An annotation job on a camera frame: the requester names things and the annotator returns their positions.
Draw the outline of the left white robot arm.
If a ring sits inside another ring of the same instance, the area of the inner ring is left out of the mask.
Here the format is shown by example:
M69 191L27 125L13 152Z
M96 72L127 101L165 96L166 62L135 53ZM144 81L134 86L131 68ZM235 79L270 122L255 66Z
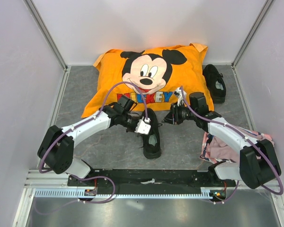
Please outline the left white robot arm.
M131 116L134 101L122 95L117 102L103 106L90 117L62 128L51 126L37 152L38 157L56 174L67 173L78 177L84 186L94 182L91 167L74 156L74 148L88 137L115 125L127 131L148 133L149 125L138 116Z

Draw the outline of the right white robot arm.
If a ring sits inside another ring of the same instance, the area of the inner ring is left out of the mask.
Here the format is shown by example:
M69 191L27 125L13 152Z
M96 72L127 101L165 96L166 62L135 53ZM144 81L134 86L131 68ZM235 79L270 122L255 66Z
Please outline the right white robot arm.
M210 166L207 174L210 185L218 186L224 180L236 180L256 189L274 179L281 181L281 168L271 141L253 138L246 130L231 125L220 114L210 111L201 92L187 96L179 87L174 95L177 101L171 104L163 120L165 123L180 125L185 120L194 121L198 128L221 139L239 156L236 162L223 158Z

